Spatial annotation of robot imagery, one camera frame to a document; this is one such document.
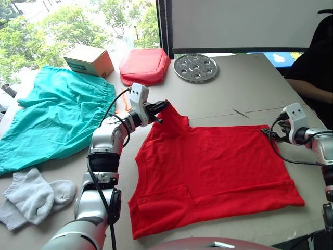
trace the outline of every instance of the person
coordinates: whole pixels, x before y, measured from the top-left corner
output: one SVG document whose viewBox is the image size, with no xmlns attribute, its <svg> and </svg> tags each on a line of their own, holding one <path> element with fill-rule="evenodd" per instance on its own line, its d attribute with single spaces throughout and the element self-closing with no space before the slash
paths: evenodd
<svg viewBox="0 0 333 250">
<path fill-rule="evenodd" d="M 321 24 L 326 25 L 325 32 Z M 332 16 L 329 16 L 319 24 L 309 49 L 285 74 L 288 83 L 328 129 L 333 129 L 332 47 Z"/>
</svg>

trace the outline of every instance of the red shirt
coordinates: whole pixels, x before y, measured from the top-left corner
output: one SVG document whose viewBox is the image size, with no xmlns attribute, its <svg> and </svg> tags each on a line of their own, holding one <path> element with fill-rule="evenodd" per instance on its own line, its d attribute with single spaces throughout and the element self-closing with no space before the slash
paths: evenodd
<svg viewBox="0 0 333 250">
<path fill-rule="evenodd" d="M 133 238 L 221 217 L 304 206 L 266 125 L 198 127 L 169 105 L 135 160 Z"/>
</svg>

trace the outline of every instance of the white panel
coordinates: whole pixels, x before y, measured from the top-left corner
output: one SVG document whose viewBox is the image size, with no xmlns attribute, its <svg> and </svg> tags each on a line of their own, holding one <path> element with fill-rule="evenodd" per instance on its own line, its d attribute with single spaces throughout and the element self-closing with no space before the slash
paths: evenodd
<svg viewBox="0 0 333 250">
<path fill-rule="evenodd" d="M 332 0 L 172 0 L 173 48 L 309 47 Z"/>
</svg>

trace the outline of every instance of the perforated metal disc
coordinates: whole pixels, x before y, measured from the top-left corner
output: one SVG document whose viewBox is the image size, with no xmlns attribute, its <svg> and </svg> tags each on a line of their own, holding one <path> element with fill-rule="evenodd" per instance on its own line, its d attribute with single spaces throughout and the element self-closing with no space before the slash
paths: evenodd
<svg viewBox="0 0 333 250">
<path fill-rule="evenodd" d="M 189 54 L 178 58 L 173 66 L 177 75 L 192 83 L 206 83 L 217 76 L 216 62 L 201 54 Z"/>
</svg>

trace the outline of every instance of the table surface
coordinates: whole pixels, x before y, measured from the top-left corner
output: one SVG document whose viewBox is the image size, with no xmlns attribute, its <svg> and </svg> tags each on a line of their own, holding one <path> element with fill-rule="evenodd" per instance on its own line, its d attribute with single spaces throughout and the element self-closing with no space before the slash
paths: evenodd
<svg viewBox="0 0 333 250">
<path fill-rule="evenodd" d="M 299 102 L 308 115 L 309 126 L 324 127 L 310 108 L 289 86 L 264 55 L 251 54 L 215 58 L 220 74 L 214 81 L 196 85 L 181 80 L 170 65 L 164 83 L 150 87 L 150 102 L 168 99 L 181 115 L 190 118 L 193 127 L 206 126 L 246 126 L 271 124 L 284 106 Z M 124 88 L 119 73 L 113 72 L 108 82 L 116 87 L 117 93 Z M 122 109 L 117 102 L 117 110 Z M 246 118 L 233 111 L 246 114 Z M 16 106 L 0 123 L 0 137 L 8 129 Z M 159 243 L 186 237 L 223 237 L 248 240 L 272 245 L 324 228 L 321 216 L 322 203 L 326 202 L 325 183 L 320 167 L 295 165 L 286 162 L 286 167 L 297 189 L 305 200 L 304 207 L 286 207 L 280 210 L 258 214 L 235 216 L 194 223 L 164 233 L 132 240 L 128 200 L 137 185 L 138 171 L 134 160 L 140 146 L 149 133 L 151 125 L 137 128 L 131 135 L 129 146 L 124 148 L 119 166 L 119 185 L 122 190 L 122 210 L 115 225 L 117 246 L 122 249 L 147 249 Z M 280 152 L 295 160 L 316 160 L 304 146 L 279 144 Z M 86 171 L 87 150 L 78 152 L 63 160 L 49 160 L 40 164 L 39 170 L 46 181 L 59 179 L 72 180 L 79 188 Z M 4 192 L 12 182 L 12 175 L 0 177 L 0 192 Z M 67 208 L 50 215 L 39 226 L 26 225 L 16 233 L 0 226 L 2 249 L 39 249 L 65 223 L 73 220 L 74 202 Z M 110 232 L 106 233 L 104 249 L 111 249 Z"/>
</svg>

